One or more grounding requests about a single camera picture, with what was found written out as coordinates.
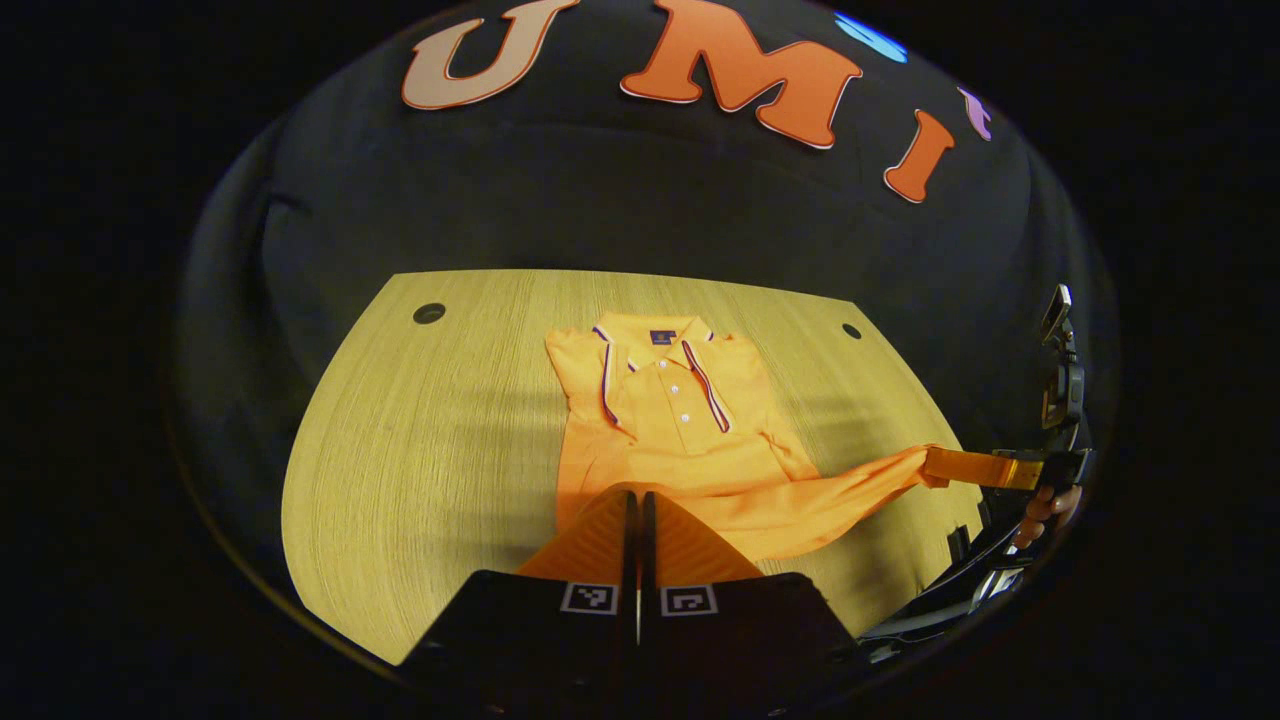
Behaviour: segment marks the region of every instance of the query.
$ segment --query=orange polo shirt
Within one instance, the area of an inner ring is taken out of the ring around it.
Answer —
[[[564,529],[604,489],[655,489],[750,560],[835,541],[916,484],[931,446],[822,478],[778,411],[755,345],[694,316],[605,313],[547,351],[568,398],[557,480]]]

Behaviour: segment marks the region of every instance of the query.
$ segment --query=shirt collar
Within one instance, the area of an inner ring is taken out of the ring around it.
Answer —
[[[627,357],[644,368],[658,360],[669,360],[689,368],[682,342],[707,342],[714,333],[701,318],[695,315],[622,315],[605,313],[591,331],[605,342],[626,348]],[[653,332],[675,332],[671,345],[654,345]]]

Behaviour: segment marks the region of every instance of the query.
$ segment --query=orange letter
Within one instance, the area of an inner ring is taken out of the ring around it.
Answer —
[[[742,15],[701,0],[654,0],[666,8],[667,28],[641,73],[622,78],[622,91],[637,97],[692,102],[703,88],[692,82],[698,58],[707,63],[722,110],[742,109],[774,85],[785,83],[777,100],[755,117],[764,127],[826,150],[835,145],[831,120],[850,78],[863,70],[840,53],[803,41],[768,55]]]
[[[511,20],[511,27],[498,50],[498,59],[485,72],[467,78],[449,76],[449,63],[453,61],[453,53],[462,42],[462,36],[480,27],[484,20],[468,20],[428,37],[413,46],[415,56],[404,73],[401,97],[407,105],[420,110],[440,110],[476,102],[507,90],[534,65],[556,13],[577,3],[579,0],[538,0],[507,10],[502,17]]]
[[[938,167],[942,154],[956,146],[947,128],[924,110],[915,111],[915,140],[902,161],[884,170],[884,184],[911,202],[924,201],[924,183]]]

